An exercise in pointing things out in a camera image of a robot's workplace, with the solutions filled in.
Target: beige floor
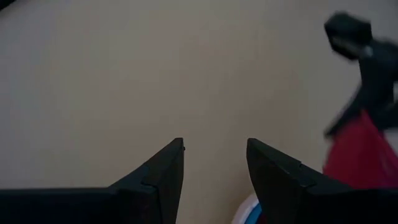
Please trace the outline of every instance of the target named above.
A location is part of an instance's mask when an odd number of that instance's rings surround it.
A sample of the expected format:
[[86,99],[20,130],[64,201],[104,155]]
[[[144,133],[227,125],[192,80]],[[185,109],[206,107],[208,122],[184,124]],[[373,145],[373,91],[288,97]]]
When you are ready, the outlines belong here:
[[184,137],[178,223],[228,223],[256,137],[320,169],[359,80],[323,23],[396,1],[18,1],[0,12],[0,187],[109,185]]

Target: black object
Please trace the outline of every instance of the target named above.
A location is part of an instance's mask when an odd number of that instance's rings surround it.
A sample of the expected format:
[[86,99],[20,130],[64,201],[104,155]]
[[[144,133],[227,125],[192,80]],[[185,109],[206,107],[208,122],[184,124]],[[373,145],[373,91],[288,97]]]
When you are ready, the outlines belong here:
[[358,60],[362,84],[339,120],[325,133],[335,135],[348,121],[366,110],[379,130],[398,126],[398,106],[393,106],[394,82],[398,79],[398,46],[374,40],[371,25],[339,12],[325,23],[334,51]]
[[10,5],[11,3],[13,3],[15,0],[0,0],[0,10],[4,9],[5,7],[7,7],[8,5]]
[[175,223],[183,139],[107,188],[0,190],[0,223]]
[[398,190],[354,190],[257,139],[246,157],[267,224],[398,223]]

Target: red fabric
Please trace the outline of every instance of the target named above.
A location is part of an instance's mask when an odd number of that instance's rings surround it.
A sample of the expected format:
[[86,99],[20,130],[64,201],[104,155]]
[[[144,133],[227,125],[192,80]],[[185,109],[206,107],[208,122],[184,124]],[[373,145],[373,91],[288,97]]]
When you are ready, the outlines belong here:
[[354,189],[398,187],[398,157],[363,111],[335,136],[323,173]]

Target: blue object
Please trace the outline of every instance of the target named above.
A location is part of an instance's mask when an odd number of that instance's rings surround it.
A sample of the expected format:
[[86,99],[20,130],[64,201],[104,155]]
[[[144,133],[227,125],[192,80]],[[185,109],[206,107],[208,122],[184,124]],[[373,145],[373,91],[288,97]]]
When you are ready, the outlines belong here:
[[257,220],[260,217],[262,210],[260,203],[258,203],[253,210],[251,210],[250,215],[248,216],[248,219],[244,222],[244,224],[256,224]]

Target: red garment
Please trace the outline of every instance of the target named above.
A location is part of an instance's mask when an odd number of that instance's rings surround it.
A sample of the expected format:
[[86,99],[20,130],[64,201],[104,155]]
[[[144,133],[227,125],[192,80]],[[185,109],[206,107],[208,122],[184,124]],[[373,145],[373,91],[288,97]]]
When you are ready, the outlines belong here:
[[335,136],[323,173],[354,189],[398,187],[398,157],[363,111]]

